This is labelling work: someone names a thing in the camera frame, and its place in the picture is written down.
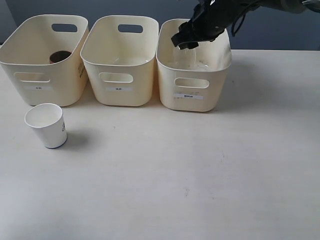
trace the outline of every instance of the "cup base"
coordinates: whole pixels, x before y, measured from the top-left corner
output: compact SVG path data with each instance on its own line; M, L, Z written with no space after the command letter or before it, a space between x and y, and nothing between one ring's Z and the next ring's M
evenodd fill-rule
M62 143L60 146L53 147L53 148L46 146L46 148L47 148L47 149L58 149L58 148L62 147L63 145L65 145L65 143L67 142L67 140L68 140L68 137L66 137L66 140L65 140L64 143Z

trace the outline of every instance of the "tabletop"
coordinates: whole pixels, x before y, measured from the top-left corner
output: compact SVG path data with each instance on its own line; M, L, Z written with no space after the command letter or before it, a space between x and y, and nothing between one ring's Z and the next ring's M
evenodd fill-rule
M43 147L0 69L1 240L319 239L320 52L234 50L217 107L105 106Z

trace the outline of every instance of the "robotic arm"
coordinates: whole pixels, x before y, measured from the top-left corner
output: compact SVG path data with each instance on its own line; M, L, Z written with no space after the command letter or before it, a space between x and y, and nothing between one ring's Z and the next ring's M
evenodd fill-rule
M172 37L175 47L194 49L198 42L214 41L231 25L234 37L241 28L246 14L259 7L300 14L307 8L320 13L320 0L198 0L192 18L179 27Z

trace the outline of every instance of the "white paper cup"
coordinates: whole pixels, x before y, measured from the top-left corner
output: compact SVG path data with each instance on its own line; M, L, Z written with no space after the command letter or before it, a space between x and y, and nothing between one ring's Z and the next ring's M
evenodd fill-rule
M48 149L59 148L67 141L64 114L56 104L44 103L33 107L26 113L24 121Z

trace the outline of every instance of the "plastic basket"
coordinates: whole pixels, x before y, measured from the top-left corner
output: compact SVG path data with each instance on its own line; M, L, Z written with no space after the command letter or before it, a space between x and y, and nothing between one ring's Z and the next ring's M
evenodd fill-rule
M30 105L68 106L81 97L88 76L80 57L88 21L73 15L39 15L26 20L0 48L0 64ZM51 54L69 51L50 64Z
M179 50L171 37L186 21L173 19L162 25L156 54L160 99L169 109L207 112L219 100L232 61L229 36L224 31L213 42Z
M136 26L142 32L131 31ZM112 15L94 24L81 57L100 103L136 107L150 100L158 36L158 22L145 16Z

